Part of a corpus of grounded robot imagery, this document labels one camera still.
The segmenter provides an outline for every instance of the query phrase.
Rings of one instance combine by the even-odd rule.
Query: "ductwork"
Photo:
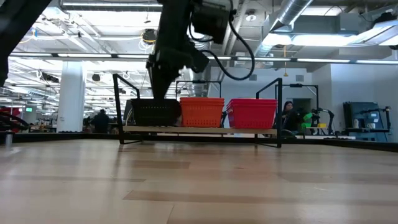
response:
[[[137,1],[90,1],[90,0],[60,0],[64,11],[116,11],[116,12],[161,12],[162,5],[157,3],[137,3]]]
[[[273,30],[286,27],[287,32],[291,31],[293,23],[297,18],[299,18],[312,1],[313,0],[284,0],[279,12],[267,16],[265,23],[270,24],[270,26],[267,27],[267,30],[264,30],[266,33],[264,40],[266,39],[267,34]],[[267,42],[262,41],[262,43],[257,47],[255,55],[256,57],[265,57],[272,48],[272,44],[267,44]]]

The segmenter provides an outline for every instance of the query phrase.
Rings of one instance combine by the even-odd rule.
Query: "ceiling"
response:
[[[134,2],[122,0],[91,0],[95,2]],[[262,42],[262,25],[266,15],[280,8],[281,0],[250,1],[247,8],[255,10],[256,20],[247,21],[243,19],[239,34],[255,50]],[[394,4],[396,1],[338,1],[338,0],[315,0],[306,9],[303,15],[335,16],[341,13],[341,9],[347,9],[351,13],[363,10],[373,10]],[[149,54],[151,45],[142,43],[141,34],[144,29],[156,29],[159,25],[160,12],[131,12],[131,11],[67,11],[62,12],[57,7],[49,7],[37,19],[33,28],[21,40],[15,52],[51,52],[51,53],[91,53],[91,54]],[[210,49],[220,54],[221,45],[212,44]],[[306,47],[288,45],[286,50],[274,47],[271,53],[276,57],[328,57],[339,51],[337,47]],[[236,41],[232,47],[235,52],[247,52],[242,43]],[[142,90],[141,95],[150,97],[151,90],[149,76],[145,68],[145,62],[107,62],[107,61],[85,61],[88,71],[86,90],[86,112],[95,113],[100,108],[109,108],[110,114],[115,114],[116,107],[113,101],[113,81],[111,74],[118,73],[128,79],[133,85]],[[57,111],[59,84],[48,83],[40,78],[41,72],[48,73],[59,80],[62,79],[63,62],[59,60],[39,59],[10,59],[9,79],[7,86],[25,85],[17,88],[3,88],[0,105],[36,105],[42,108],[43,114],[54,114]],[[274,68],[284,67],[285,63],[275,63]],[[310,68],[307,63],[291,63],[288,67]],[[93,74],[101,75],[100,82],[91,79]],[[180,80],[192,80],[193,74],[185,72]],[[179,96],[194,95],[195,87],[185,85]],[[167,97],[172,98],[175,94],[175,84],[170,87]],[[122,106],[126,99],[133,97],[134,92],[126,88],[123,94]],[[22,101],[11,99],[11,97],[22,97]]]

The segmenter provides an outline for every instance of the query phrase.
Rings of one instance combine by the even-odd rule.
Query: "wooden shelf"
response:
[[[123,126],[123,131],[152,133],[202,133],[202,134],[276,134],[276,129],[234,129],[234,128],[183,128]]]

